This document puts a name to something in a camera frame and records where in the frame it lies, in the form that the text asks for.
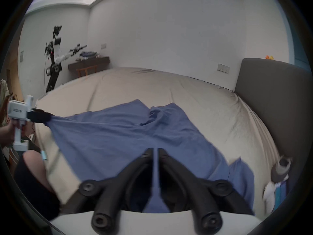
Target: gray headboard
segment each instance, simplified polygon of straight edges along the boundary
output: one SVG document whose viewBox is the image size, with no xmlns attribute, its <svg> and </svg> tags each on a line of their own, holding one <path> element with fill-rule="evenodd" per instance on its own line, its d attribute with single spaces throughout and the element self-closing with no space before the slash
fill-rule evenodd
<svg viewBox="0 0 313 235">
<path fill-rule="evenodd" d="M 241 63 L 235 93 L 262 119 L 280 154 L 292 157 L 292 188 L 312 145 L 312 74 L 280 61 L 246 58 Z"/>
</svg>

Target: wooden desk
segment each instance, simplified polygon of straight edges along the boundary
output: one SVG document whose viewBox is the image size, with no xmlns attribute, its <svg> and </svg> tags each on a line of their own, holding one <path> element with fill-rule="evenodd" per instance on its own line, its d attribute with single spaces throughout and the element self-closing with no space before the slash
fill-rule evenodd
<svg viewBox="0 0 313 235">
<path fill-rule="evenodd" d="M 110 63 L 110 57 L 99 57 L 99 58 L 91 58 L 82 61 L 78 61 L 76 63 L 72 63 L 68 65 L 69 71 L 74 71 L 78 69 L 87 68 L 89 66 L 97 66 L 98 71 L 102 70 L 102 68 L 106 69 L 106 66 Z"/>
</svg>

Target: person's knee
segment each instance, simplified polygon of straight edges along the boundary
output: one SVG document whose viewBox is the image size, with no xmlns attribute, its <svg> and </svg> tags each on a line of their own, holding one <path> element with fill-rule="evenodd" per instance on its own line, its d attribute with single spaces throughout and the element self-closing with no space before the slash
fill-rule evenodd
<svg viewBox="0 0 313 235">
<path fill-rule="evenodd" d="M 23 153 L 23 159 L 24 159 L 26 164 L 31 164 L 33 162 L 43 164 L 41 154 L 37 151 L 34 151 L 34 150 L 28 150 L 28 151 L 24 152 Z"/>
<path fill-rule="evenodd" d="M 34 150 L 23 153 L 23 159 L 33 176 L 49 191 L 53 192 L 46 177 L 46 169 L 41 154 Z"/>
</svg>

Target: white cloth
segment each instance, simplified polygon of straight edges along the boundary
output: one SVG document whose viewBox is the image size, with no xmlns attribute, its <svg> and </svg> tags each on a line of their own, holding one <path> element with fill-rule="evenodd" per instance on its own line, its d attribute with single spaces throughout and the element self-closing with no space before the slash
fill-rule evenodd
<svg viewBox="0 0 313 235">
<path fill-rule="evenodd" d="M 7 96 L 9 96 L 10 93 L 9 93 L 9 89 L 7 87 L 7 82 L 3 79 L 0 80 L 0 107 L 2 107 L 2 104 L 5 100 L 5 98 Z M 1 126 L 6 126 L 7 125 L 7 118 L 6 118 L 6 115 L 4 116 L 3 119 L 0 120 L 1 123 L 0 123 L 0 127 Z"/>
<path fill-rule="evenodd" d="M 149 108 L 174 102 L 229 163 L 241 157 L 255 176 L 253 210 L 258 218 L 264 219 L 263 190 L 271 180 L 270 170 L 279 160 L 279 154 L 264 123 L 227 89 L 167 72 L 113 68 L 58 87 L 37 101 L 37 107 L 66 117 L 135 99 Z M 80 181 L 60 153 L 50 129 L 43 124 L 35 127 L 41 149 L 48 157 L 48 180 L 65 203 Z"/>
<path fill-rule="evenodd" d="M 275 189 L 276 185 L 271 181 L 269 182 L 264 190 L 263 201 L 265 201 L 265 214 L 269 215 L 275 206 Z"/>
</svg>

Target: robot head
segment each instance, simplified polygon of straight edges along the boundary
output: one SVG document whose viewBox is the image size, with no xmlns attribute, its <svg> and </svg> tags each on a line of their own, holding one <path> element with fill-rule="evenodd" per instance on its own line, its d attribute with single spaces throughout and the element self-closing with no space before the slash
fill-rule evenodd
<svg viewBox="0 0 313 235">
<path fill-rule="evenodd" d="M 55 36 L 59 35 L 61 28 L 62 28 L 62 25 L 61 25 L 61 26 L 54 26 L 54 27 L 53 27 L 53 38 L 54 38 Z"/>
</svg>

